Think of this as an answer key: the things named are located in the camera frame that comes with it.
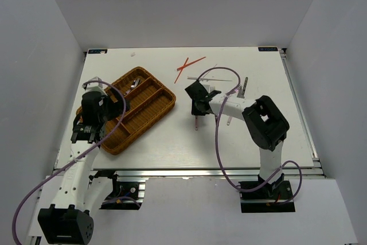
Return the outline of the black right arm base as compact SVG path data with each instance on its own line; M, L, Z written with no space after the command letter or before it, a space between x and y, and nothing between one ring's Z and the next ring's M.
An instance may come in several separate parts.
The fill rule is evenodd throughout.
M251 193L240 192L242 213L291 213L295 212L293 192L289 181L283 181L273 193L263 187Z

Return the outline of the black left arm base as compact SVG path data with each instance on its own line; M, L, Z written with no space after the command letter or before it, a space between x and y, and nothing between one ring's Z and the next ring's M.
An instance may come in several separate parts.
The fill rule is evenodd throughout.
M89 176L89 185L95 182L95 179L107 178L112 183L112 191L104 201L100 209L103 210L139 210L142 205L145 182L142 180L128 180L119 176L116 171L106 170L97 171Z

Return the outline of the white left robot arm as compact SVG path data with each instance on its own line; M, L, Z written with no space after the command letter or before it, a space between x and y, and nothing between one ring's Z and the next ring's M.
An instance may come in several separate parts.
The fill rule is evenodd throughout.
M122 118L128 104L118 90L114 102L99 87L82 95L82 111L73 122L69 162L63 169L58 191L50 206L40 208L37 221L48 244L89 244L97 210L106 197L120 195L121 184L112 175L92 177L93 162L100 145L110 135L106 123Z

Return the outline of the silver spoon pink handle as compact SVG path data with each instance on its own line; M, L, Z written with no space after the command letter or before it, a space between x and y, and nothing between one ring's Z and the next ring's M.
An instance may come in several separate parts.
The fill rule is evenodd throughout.
M132 90L134 90L140 83L141 79L140 78L136 78L132 84L130 85L130 88L125 92L125 94L129 94Z

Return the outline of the silver knife pink handle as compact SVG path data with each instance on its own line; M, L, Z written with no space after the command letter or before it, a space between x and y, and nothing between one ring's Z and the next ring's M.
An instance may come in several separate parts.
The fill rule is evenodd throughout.
M230 124L231 124L231 121L232 121L232 116L229 116L228 117L228 120L227 120L227 126L230 126Z

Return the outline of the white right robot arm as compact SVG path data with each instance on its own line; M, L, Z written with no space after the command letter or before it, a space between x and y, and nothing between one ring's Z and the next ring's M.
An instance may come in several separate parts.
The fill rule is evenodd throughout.
M208 92L199 81L185 91L192 100L192 115L227 115L245 122L260 150L260 194L268 199L278 194L284 179L282 147L290 125L273 100L267 95L253 100L218 90Z

